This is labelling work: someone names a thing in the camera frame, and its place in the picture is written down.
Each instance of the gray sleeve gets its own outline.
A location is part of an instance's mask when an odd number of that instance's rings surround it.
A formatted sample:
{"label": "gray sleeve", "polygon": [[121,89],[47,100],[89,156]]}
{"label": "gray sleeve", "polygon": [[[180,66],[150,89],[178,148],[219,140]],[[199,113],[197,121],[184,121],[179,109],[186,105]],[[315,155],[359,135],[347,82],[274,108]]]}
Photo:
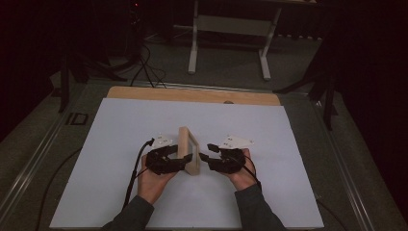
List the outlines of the gray sleeve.
{"label": "gray sleeve", "polygon": [[235,192],[235,197],[240,210],[242,230],[287,230],[272,212],[256,184]]}
{"label": "gray sleeve", "polygon": [[101,230],[106,231],[140,231],[144,230],[150,220],[154,207],[140,196],[132,201],[120,212],[113,221],[105,224]]}

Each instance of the dark background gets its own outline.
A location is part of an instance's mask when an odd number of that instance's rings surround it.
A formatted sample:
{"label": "dark background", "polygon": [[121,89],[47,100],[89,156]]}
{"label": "dark background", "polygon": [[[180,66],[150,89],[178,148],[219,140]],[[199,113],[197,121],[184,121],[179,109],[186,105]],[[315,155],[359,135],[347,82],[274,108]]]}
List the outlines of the dark background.
{"label": "dark background", "polygon": [[[60,69],[67,43],[99,61],[106,62],[110,54],[127,55],[129,5],[100,4],[95,9],[90,1],[2,1],[0,141],[52,91],[49,76]],[[149,6],[146,19],[164,35],[171,35],[172,24],[191,25],[192,1],[156,0]],[[407,6],[406,0],[345,1],[341,14],[288,7],[277,28],[278,34],[294,39],[325,38],[313,64],[324,69],[334,62],[337,67],[336,89],[406,220]]]}

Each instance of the floor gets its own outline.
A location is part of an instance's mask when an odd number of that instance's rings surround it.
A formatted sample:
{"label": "floor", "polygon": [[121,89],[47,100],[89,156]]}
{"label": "floor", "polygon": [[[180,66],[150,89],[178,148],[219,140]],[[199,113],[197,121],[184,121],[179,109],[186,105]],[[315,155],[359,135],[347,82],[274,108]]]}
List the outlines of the floor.
{"label": "floor", "polygon": [[[275,38],[268,53],[272,79],[266,82],[253,47],[257,44],[256,39],[245,46],[235,46],[230,44],[233,42],[219,44],[214,35],[207,34],[200,35],[197,70],[194,75],[189,75],[190,37],[190,32],[184,31],[173,42],[163,42],[157,36],[146,40],[148,50],[143,48],[142,55],[147,58],[150,52],[148,63],[158,76],[152,72],[149,74],[154,85],[160,88],[272,92],[301,79],[319,48],[318,40]],[[113,82],[96,73],[92,73],[85,85],[71,81],[71,103],[64,114],[58,114],[59,98],[49,96],[0,143],[1,230],[35,229],[43,194],[52,175],[60,163],[84,143],[100,101],[109,88],[130,85],[139,68],[140,65],[136,65],[118,73],[128,79],[127,82]],[[58,85],[59,73],[51,78]],[[149,86],[143,71],[134,86]],[[325,206],[319,205],[325,226],[320,230],[344,230],[339,220],[347,230],[408,230],[342,96],[336,93],[337,115],[332,116],[333,131],[329,132],[322,123],[321,106],[306,96],[309,88],[305,86],[278,96],[290,119],[312,188]],[[85,125],[66,124],[70,113],[88,114],[89,122]],[[76,157],[67,160],[50,185],[39,230],[49,230],[48,225]],[[21,174],[30,163],[32,170]],[[25,181],[15,184],[18,179]],[[19,193],[9,194],[9,190]]]}

